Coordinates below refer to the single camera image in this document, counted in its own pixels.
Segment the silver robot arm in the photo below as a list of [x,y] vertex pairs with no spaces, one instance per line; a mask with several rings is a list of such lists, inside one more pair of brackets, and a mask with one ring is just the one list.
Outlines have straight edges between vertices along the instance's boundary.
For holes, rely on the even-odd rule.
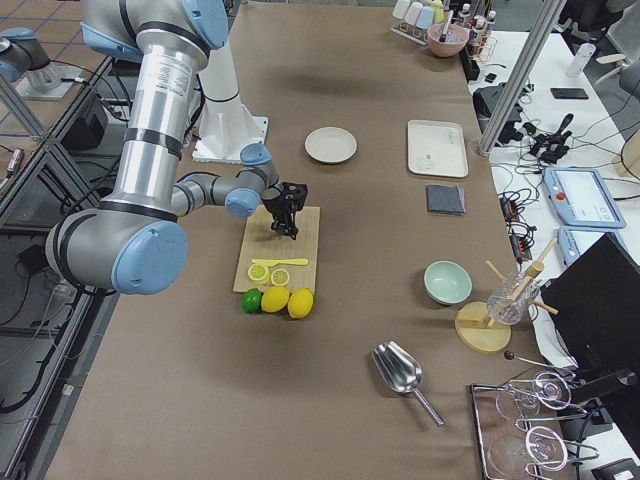
[[150,295],[179,276],[188,255],[179,218],[205,205],[247,218],[264,206],[272,229],[295,238],[307,188],[283,182],[268,149],[241,150],[232,178],[178,179],[197,75],[229,54],[220,1],[87,1],[83,39],[94,51],[139,64],[113,191],[50,231],[50,266],[72,286]]
[[1,76],[13,83],[26,72],[36,72],[50,65],[35,33],[26,27],[14,27],[1,32]]

